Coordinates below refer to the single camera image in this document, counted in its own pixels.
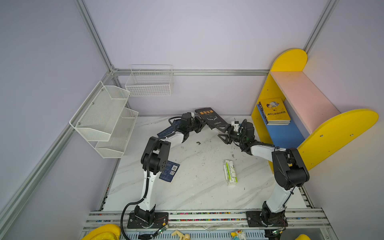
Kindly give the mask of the black deer cover book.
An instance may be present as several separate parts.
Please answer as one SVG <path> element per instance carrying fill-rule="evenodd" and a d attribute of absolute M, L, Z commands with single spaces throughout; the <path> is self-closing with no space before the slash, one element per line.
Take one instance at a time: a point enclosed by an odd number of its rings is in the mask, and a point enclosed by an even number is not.
<path fill-rule="evenodd" d="M 211 129 L 216 129 L 216 126 L 228 124 L 218 113 L 212 108 L 200 108 L 195 110 Z"/>

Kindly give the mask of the yellow cartoon cover book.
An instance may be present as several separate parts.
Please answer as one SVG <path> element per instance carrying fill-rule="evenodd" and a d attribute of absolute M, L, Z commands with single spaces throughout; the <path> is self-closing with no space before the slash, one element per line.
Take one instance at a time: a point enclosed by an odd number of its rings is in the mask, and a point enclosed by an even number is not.
<path fill-rule="evenodd" d="M 268 121 L 289 121 L 290 115 L 281 98 L 260 100 Z"/>

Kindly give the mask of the black wolf cover book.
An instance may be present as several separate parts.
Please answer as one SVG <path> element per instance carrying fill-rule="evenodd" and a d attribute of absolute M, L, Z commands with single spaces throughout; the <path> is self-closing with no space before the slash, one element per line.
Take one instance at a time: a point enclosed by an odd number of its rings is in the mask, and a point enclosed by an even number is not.
<path fill-rule="evenodd" d="M 289 125 L 291 123 L 291 120 L 289 120 L 289 121 L 268 121 L 267 116 L 263 110 L 262 104 L 258 103 L 257 106 L 258 106 L 258 109 L 260 110 L 261 116 L 263 117 L 263 120 L 264 120 L 266 125 L 268 125 L 268 126 L 273 126 L 273 125 L 286 126 L 286 125 Z"/>

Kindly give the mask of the blue file near left arm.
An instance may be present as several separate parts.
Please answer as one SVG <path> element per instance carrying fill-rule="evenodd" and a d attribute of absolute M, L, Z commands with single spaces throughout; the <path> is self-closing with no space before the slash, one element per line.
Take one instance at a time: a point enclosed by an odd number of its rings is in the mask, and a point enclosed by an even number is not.
<path fill-rule="evenodd" d="M 168 161 L 165 169 L 160 174 L 160 180 L 171 183 L 179 168 L 180 164 Z"/>

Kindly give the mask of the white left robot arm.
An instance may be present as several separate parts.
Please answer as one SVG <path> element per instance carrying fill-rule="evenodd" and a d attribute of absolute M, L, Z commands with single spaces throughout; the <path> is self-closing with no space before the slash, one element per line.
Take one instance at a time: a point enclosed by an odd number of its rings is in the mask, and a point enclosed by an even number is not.
<path fill-rule="evenodd" d="M 155 186 L 161 172 L 168 164 L 171 147 L 184 143 L 191 132 L 199 133 L 207 124 L 206 120 L 194 113 L 185 113 L 181 116 L 168 119 L 170 126 L 161 131 L 156 137 L 148 140 L 141 157 L 144 170 L 144 184 L 140 200 L 128 203 L 124 211 L 135 206 L 134 217 L 152 224 L 155 219 L 156 190 Z"/>

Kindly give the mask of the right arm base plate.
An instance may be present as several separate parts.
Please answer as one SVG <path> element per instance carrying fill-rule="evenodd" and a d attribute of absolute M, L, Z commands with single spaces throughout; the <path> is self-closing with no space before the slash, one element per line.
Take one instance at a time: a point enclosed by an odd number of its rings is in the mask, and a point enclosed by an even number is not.
<path fill-rule="evenodd" d="M 246 219 L 249 227 L 286 227 L 288 225 L 285 211 L 269 213 L 265 211 L 247 211 Z"/>

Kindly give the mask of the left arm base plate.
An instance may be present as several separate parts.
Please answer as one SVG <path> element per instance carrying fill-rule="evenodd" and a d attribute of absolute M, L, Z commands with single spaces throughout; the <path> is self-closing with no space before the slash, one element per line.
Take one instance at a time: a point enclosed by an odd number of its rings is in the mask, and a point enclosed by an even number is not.
<path fill-rule="evenodd" d="M 130 213 L 128 223 L 125 226 L 128 229 L 160 229 L 169 220 L 169 213 L 154 212 L 149 219 L 142 219 L 135 213 Z"/>

